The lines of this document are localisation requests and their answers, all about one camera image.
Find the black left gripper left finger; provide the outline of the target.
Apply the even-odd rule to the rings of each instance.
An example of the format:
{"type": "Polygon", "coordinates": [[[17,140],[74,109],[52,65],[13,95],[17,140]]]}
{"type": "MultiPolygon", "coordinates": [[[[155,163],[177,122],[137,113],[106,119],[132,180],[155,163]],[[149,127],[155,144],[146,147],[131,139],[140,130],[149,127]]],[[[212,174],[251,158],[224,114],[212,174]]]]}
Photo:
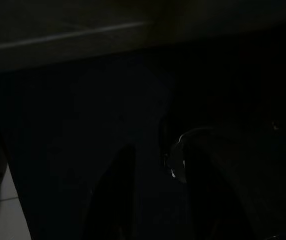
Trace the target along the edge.
{"type": "Polygon", "coordinates": [[[123,146],[94,188],[82,239],[132,239],[135,167],[135,146],[123,146]]]}

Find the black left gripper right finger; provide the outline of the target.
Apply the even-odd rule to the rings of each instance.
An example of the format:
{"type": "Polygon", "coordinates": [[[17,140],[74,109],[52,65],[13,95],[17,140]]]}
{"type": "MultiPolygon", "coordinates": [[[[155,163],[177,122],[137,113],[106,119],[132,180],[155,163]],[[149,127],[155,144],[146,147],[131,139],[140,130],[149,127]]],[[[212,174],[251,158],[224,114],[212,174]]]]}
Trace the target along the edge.
{"type": "Polygon", "coordinates": [[[257,239],[241,180],[248,150],[240,135],[215,127],[193,128],[172,145],[170,170],[187,186],[195,239],[257,239]]]}

